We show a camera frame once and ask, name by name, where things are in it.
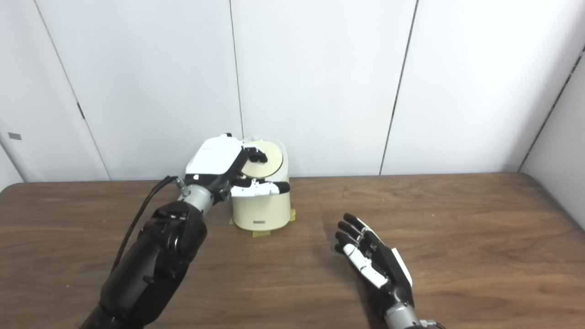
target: wooden table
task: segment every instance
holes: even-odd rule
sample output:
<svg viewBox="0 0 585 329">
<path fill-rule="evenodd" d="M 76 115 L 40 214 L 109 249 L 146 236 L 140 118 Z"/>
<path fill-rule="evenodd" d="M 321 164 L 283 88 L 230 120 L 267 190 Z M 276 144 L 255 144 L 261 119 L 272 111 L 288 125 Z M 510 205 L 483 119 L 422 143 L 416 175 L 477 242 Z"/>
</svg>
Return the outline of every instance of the wooden table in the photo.
<svg viewBox="0 0 585 329">
<path fill-rule="evenodd" d="M 77 328 L 152 186 L 28 183 L 2 192 L 1 327 Z M 291 186 L 297 220 L 266 237 L 229 225 L 228 205 L 215 206 L 187 277 L 149 328 L 385 328 L 333 251 L 345 212 L 399 248 L 420 318 L 448 329 L 585 327 L 585 234 L 528 176 L 303 178 Z M 145 217 L 176 196 L 161 191 Z"/>
</svg>

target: white robotic hand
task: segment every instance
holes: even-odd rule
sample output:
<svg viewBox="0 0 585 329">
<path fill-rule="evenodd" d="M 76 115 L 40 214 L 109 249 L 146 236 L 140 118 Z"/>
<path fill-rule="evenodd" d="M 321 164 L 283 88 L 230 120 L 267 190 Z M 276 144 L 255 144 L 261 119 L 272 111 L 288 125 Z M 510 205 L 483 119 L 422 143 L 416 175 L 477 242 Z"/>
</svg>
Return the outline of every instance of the white robotic hand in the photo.
<svg viewBox="0 0 585 329">
<path fill-rule="evenodd" d="M 286 181 L 267 181 L 255 178 L 237 179 L 232 187 L 232 197 L 259 197 L 283 194 L 290 191 Z"/>
<path fill-rule="evenodd" d="M 265 163 L 268 158 L 258 145 L 242 142 L 228 133 L 207 139 L 187 164 L 181 201 L 207 213 L 210 205 L 205 200 L 210 198 L 215 204 L 230 196 L 269 196 L 290 191 L 286 182 L 243 176 L 241 171 L 248 161 Z"/>
<path fill-rule="evenodd" d="M 343 219 L 335 234 L 339 241 L 335 251 L 345 255 L 362 277 L 376 316 L 383 318 L 390 329 L 437 325 L 432 320 L 419 320 L 414 313 L 412 278 L 396 248 L 388 248 L 354 215 L 345 214 Z"/>
</svg>

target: wire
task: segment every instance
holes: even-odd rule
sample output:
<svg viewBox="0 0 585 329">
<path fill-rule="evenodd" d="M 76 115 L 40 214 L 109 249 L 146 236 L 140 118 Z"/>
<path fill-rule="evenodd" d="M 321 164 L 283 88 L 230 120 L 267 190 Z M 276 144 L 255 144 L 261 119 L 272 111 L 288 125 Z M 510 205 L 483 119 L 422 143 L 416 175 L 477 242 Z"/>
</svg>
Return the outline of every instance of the wire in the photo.
<svg viewBox="0 0 585 329">
<path fill-rule="evenodd" d="M 122 255 L 124 254 L 124 249 L 126 248 L 126 244 L 128 243 L 128 239 L 130 239 L 130 236 L 132 235 L 132 231 L 134 231 L 134 227 L 138 223 L 138 220 L 140 219 L 140 216 L 142 216 L 142 213 L 146 209 L 146 206 L 150 202 L 150 199 L 152 199 L 152 197 L 158 191 L 160 191 L 163 187 L 165 187 L 167 184 L 171 183 L 172 181 L 174 181 L 177 178 L 178 178 L 177 176 L 167 176 L 167 177 L 163 178 L 160 182 L 158 182 L 152 188 L 149 195 L 146 197 L 144 202 L 142 202 L 142 206 L 140 206 L 138 213 L 136 214 L 136 216 L 132 220 L 132 223 L 130 223 L 130 227 L 126 231 L 126 235 L 124 236 L 124 239 L 122 240 L 122 244 L 120 245 L 120 249 L 118 249 L 118 254 L 116 255 L 116 259 L 113 262 L 112 270 L 110 271 L 110 273 L 112 273 L 113 270 L 115 270 L 116 267 L 118 266 L 118 264 L 120 263 L 120 260 L 122 259 Z"/>
</svg>

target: round disc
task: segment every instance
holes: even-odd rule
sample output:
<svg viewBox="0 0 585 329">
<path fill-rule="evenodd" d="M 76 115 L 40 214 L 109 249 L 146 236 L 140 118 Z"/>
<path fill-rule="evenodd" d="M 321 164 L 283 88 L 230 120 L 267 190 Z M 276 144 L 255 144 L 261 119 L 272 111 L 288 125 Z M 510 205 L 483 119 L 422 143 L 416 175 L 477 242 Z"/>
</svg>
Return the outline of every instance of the round disc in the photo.
<svg viewBox="0 0 585 329">
<path fill-rule="evenodd" d="M 253 140 L 250 143 L 258 145 L 262 151 L 266 154 L 268 161 L 252 162 L 248 160 L 242 168 L 242 174 L 252 178 L 265 178 L 274 174 L 280 166 L 283 164 L 283 153 L 274 143 L 267 142 L 266 140 Z"/>
</svg>

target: robotic arm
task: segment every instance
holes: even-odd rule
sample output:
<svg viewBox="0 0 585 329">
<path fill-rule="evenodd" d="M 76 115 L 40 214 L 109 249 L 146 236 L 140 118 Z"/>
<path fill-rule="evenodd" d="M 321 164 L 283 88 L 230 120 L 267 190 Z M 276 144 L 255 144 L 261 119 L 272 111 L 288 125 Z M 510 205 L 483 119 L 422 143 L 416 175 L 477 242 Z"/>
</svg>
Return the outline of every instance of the robotic arm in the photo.
<svg viewBox="0 0 585 329">
<path fill-rule="evenodd" d="M 349 260 L 362 277 L 375 315 L 384 319 L 389 329 L 423 329 L 433 320 L 419 320 L 414 313 L 412 277 L 396 248 L 388 248 L 363 221 L 351 214 L 338 223 L 335 251 Z"/>
<path fill-rule="evenodd" d="M 177 179 L 181 196 L 158 208 L 115 262 L 97 307 L 81 329 L 141 329 L 159 317 L 207 236 L 204 217 L 212 205 L 230 197 L 234 184 L 246 180 L 240 171 L 248 160 L 267 162 L 258 146 L 230 134 L 203 143 L 187 165 L 184 181 Z M 238 187 L 238 193 L 269 195 L 289 189 L 288 183 L 255 182 Z"/>
</svg>

